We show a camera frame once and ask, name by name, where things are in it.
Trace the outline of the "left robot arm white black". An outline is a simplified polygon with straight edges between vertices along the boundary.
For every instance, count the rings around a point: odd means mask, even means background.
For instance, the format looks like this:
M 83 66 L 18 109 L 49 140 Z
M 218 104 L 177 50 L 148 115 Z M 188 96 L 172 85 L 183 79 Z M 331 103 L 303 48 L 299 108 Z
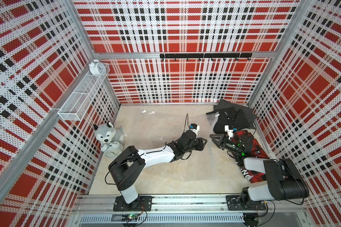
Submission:
M 160 148 L 141 150 L 135 146 L 127 147 L 109 164 L 108 171 L 125 203 L 132 204 L 140 198 L 135 182 L 145 168 L 184 160 L 185 154 L 202 151 L 206 144 L 207 140 L 198 138 L 194 130 L 187 130 L 180 138 Z

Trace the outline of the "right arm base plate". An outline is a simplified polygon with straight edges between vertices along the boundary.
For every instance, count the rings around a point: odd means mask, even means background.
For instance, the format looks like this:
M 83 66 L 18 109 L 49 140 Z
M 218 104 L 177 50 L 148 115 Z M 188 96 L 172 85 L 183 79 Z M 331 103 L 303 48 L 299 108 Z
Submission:
M 240 195 L 226 196 L 226 205 L 229 211 L 265 211 L 266 205 L 263 201 L 251 201 L 243 199 Z

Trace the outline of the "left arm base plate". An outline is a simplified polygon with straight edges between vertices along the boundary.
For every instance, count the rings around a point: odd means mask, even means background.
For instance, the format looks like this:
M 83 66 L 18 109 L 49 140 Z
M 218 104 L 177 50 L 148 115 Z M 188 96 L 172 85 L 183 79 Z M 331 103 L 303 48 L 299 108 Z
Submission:
M 138 196 L 131 203 L 126 203 L 123 196 L 115 199 L 113 211 L 150 211 L 152 208 L 152 196 Z

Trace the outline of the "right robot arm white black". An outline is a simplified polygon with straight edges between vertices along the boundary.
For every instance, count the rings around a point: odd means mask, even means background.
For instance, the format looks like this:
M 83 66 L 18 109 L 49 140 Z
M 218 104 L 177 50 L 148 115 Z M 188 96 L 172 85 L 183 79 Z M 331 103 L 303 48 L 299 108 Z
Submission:
M 239 167 L 262 173 L 266 182 L 259 186 L 245 187 L 240 203 L 249 205 L 259 201 L 289 201 L 309 197 L 309 188 L 290 159 L 266 159 L 252 155 L 254 137 L 242 135 L 238 139 L 225 134 L 211 134 L 212 142 L 221 150 L 231 151 Z

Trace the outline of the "red black plaid shirt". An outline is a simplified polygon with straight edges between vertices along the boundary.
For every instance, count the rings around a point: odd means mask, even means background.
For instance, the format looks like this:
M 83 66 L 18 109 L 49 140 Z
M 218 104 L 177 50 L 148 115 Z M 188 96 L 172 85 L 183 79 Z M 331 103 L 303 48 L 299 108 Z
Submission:
M 240 146 L 245 145 L 243 150 L 246 158 L 269 159 L 270 157 L 263 150 L 259 142 L 247 130 L 237 131 L 232 138 L 233 142 L 237 142 Z M 266 175 L 257 171 L 246 170 L 245 167 L 240 167 L 240 171 L 245 179 L 250 183 L 258 183 L 266 181 Z

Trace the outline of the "clear vacuum bag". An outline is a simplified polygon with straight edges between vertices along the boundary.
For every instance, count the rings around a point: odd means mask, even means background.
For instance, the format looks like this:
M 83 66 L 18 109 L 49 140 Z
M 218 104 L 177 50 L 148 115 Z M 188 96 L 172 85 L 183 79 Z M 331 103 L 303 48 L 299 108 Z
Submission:
M 139 181 L 151 182 L 174 180 L 191 182 L 210 180 L 214 173 L 211 150 L 211 125 L 206 117 L 211 106 L 179 106 L 179 107 L 141 107 L 136 109 L 131 126 L 127 131 L 129 144 L 137 149 L 154 149 L 165 147 L 165 144 L 178 139 L 187 130 L 185 123 L 200 126 L 198 136 L 207 140 L 202 151 L 194 150 L 186 153 L 183 159 L 162 163 L 145 168 L 139 176 Z

